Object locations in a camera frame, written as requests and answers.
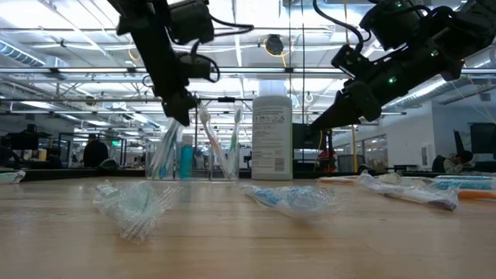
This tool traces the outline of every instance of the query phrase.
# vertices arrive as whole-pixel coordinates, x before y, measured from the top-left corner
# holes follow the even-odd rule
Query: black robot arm
[[[153,93],[163,100],[167,117],[174,117],[184,126],[189,126],[188,111],[198,100],[186,87],[189,78],[204,78],[216,82],[219,68],[215,61],[197,54],[200,43],[208,43],[216,36],[247,33],[251,25],[223,22],[210,15],[208,0],[183,0],[168,5],[166,0],[108,0],[120,14],[117,35],[131,33],[143,60]],[[241,31],[214,34],[212,20]],[[185,45],[196,43],[191,53],[176,53],[171,42]],[[212,66],[217,71],[217,80],[210,78]]]
[[[383,105],[437,74],[446,81],[458,79],[463,59],[490,46],[496,37],[496,1],[468,2],[454,12],[412,5],[410,0],[383,0],[360,27],[372,32],[385,50],[396,50],[370,61],[343,46],[332,65],[351,78],[336,93],[334,104],[311,124],[315,130],[358,124],[362,116],[373,121]]]

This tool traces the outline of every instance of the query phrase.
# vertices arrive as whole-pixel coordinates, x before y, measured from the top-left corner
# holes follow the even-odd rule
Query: white plastic bottle
[[[285,89],[282,95],[259,93],[253,100],[252,179],[293,179],[291,125],[292,104]]]

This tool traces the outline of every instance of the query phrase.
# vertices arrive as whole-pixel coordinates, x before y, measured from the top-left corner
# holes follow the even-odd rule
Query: bottle label
[[[253,112],[253,166],[260,174],[290,173],[291,109],[280,106]]]

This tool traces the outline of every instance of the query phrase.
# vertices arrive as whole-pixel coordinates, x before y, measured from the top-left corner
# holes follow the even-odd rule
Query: glass wall
[[[388,167],[388,138],[386,135],[363,140],[365,162],[376,171],[386,171]]]

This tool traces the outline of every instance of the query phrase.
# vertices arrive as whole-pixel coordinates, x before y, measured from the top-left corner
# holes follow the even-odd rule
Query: wooden table
[[[144,243],[91,204],[105,179],[0,186],[0,278],[492,278],[496,203],[446,212],[330,186],[340,212],[296,221],[223,183],[186,186]],[[114,181],[131,181],[129,178]],[[293,184],[312,184],[295,181]]]

